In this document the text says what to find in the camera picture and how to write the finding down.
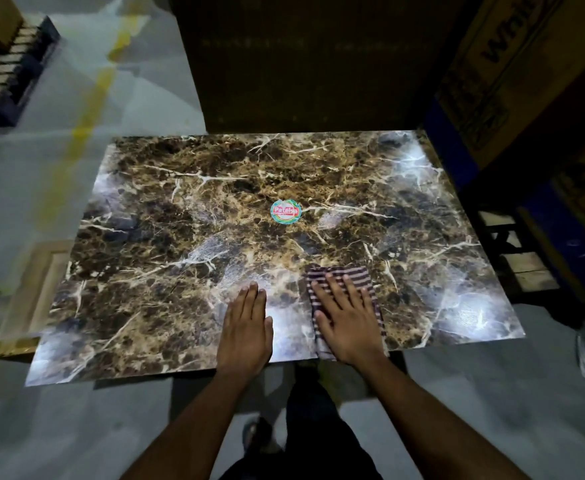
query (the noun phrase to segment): dark pants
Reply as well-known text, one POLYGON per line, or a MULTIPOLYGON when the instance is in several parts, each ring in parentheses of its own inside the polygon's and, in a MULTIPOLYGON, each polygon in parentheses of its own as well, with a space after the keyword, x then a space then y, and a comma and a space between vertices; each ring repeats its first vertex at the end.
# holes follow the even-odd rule
POLYGON ((298 379, 292 387, 286 425, 285 451, 249 452, 221 480, 382 478, 316 380, 298 379))

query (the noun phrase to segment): blue stripe on box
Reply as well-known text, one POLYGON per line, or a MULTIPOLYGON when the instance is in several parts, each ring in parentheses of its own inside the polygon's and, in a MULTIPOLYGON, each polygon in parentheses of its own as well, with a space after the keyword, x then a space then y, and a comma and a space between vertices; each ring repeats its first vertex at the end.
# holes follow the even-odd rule
POLYGON ((524 207, 585 288, 585 227, 582 223, 550 182, 537 187, 524 202, 524 207))
POLYGON ((446 173, 451 177, 457 190, 462 190, 477 176, 480 169, 466 149, 457 129, 434 98, 426 112, 424 128, 446 173))

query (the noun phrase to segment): striped cloth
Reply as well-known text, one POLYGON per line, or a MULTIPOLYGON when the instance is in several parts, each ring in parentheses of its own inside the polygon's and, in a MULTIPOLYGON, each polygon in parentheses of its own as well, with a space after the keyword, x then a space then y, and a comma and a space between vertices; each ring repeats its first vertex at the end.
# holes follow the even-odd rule
POLYGON ((348 294, 346 290, 346 284, 344 283, 344 275, 347 274, 352 279, 355 287, 357 289, 366 287, 368 289, 368 293, 373 300, 373 307, 375 308, 375 315, 377 315, 377 322, 379 323, 379 327, 382 332, 382 342, 384 343, 384 353, 388 355, 388 349, 386 347, 386 329, 384 327, 384 320, 382 319, 382 310, 379 307, 379 303, 377 302, 377 295, 375 295, 375 290, 373 289, 373 281, 371 280, 370 274, 368 274, 368 270, 364 266, 359 267, 341 267, 341 266, 331 266, 331 267, 311 267, 306 270, 305 279, 306 279, 306 288, 308 290, 308 295, 311 299, 311 306, 313 308, 313 327, 315 329, 315 343, 317 347, 317 355, 321 359, 327 360, 336 360, 333 353, 330 351, 329 345, 326 343, 324 338, 321 335, 320 328, 317 325, 317 321, 315 320, 315 312, 320 310, 326 314, 327 317, 330 316, 329 313, 321 306, 320 299, 317 297, 313 288, 311 287, 311 283, 316 281, 320 284, 320 286, 328 293, 330 296, 333 296, 332 291, 330 290, 329 284, 326 281, 326 273, 332 273, 335 276, 335 280, 339 284, 342 291, 348 294))

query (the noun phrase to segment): hand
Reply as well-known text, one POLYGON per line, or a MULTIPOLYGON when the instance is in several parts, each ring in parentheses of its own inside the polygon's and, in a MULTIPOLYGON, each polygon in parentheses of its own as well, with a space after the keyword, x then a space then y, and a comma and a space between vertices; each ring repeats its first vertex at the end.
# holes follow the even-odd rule
POLYGON ((358 291, 348 275, 344 275, 348 295, 341 290, 332 274, 326 273, 326 281, 335 299, 330 298, 318 282, 311 283, 332 319, 331 324, 325 314, 319 310, 315 313, 321 335, 339 360, 361 370, 369 358, 384 355, 382 334, 373 308, 373 300, 366 288, 358 291))
POLYGON ((217 349, 217 374, 249 381, 272 355, 272 317, 265 316, 265 290, 251 282, 228 304, 217 349))

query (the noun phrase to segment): brown marble surface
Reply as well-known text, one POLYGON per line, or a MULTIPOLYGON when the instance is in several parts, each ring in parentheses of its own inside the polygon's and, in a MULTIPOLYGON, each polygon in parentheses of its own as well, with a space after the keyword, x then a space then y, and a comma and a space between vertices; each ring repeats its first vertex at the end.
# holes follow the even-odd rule
POLYGON ((112 144, 27 385, 208 369, 224 303, 268 293, 272 361, 316 357, 304 269, 366 266, 390 350, 524 332, 418 132, 112 144), (290 225, 269 209, 304 209, 290 225))

